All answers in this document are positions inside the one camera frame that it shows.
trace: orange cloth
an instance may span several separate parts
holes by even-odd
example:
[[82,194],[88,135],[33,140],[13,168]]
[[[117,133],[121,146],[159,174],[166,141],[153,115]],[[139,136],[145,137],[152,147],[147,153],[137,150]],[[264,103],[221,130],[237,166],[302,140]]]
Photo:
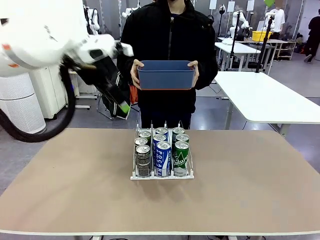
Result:
[[130,85],[130,102],[131,104],[138,102],[138,90],[133,85]]

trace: brown tabletop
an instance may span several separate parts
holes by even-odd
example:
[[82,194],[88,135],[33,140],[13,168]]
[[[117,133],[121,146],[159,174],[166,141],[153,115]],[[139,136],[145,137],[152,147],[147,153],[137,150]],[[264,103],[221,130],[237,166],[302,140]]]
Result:
[[194,179],[133,181],[134,130],[65,130],[0,197],[0,232],[286,235],[320,230],[319,174],[279,134],[188,134]]

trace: person's hand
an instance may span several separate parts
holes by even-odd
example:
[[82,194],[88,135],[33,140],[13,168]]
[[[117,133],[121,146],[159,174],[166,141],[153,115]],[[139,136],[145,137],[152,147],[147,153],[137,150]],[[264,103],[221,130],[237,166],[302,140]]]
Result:
[[198,61],[189,62],[188,67],[194,67],[194,69],[195,69],[195,74],[194,74],[193,82],[192,82],[192,87],[194,88],[197,81],[198,81],[198,78],[199,78]]
[[140,89],[141,90],[141,87],[140,87],[140,81],[138,79],[138,66],[143,68],[145,65],[140,62],[139,60],[135,59],[133,61],[133,65],[132,65],[132,68],[131,68],[131,71],[130,71],[130,74],[131,74],[131,78],[132,78],[132,82],[133,82],[133,85],[137,88],[137,89]]

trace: black jacket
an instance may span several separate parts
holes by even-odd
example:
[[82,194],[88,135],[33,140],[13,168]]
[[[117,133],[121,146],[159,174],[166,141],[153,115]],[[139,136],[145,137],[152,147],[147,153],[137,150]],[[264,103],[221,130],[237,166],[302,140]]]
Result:
[[119,56],[117,67],[129,83],[132,83],[130,70],[134,59],[198,61],[199,78],[195,88],[138,90],[140,108],[194,113],[196,89],[208,86],[218,73],[212,23],[207,16],[195,11],[190,0],[184,1],[185,12],[175,15],[173,22],[167,0],[157,0],[137,9],[126,20],[121,41],[133,47],[134,57]]
[[311,19],[309,23],[309,35],[320,37],[320,16],[316,16]]

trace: black pants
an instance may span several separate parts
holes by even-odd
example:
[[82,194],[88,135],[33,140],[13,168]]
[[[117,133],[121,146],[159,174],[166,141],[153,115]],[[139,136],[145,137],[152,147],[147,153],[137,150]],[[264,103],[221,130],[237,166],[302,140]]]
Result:
[[306,41],[306,44],[304,46],[305,55],[306,56],[312,55],[312,57],[308,60],[308,62],[311,62],[311,60],[317,54],[319,44],[320,44],[320,36],[309,36],[308,41]]
[[151,127],[151,122],[153,128],[160,128],[165,125],[172,129],[178,127],[179,121],[182,123],[184,129],[190,128],[191,123],[191,113],[182,112],[160,112],[160,111],[150,111],[148,109],[140,109],[141,113],[141,127],[143,129],[148,129]]
[[[274,32],[271,34],[270,38],[269,39],[276,39],[278,40],[280,37],[280,33],[279,32]],[[270,55],[269,55],[269,59],[268,59],[268,64],[271,62],[271,59],[272,59],[272,55],[274,54],[274,51],[275,49],[271,49],[270,50]]]

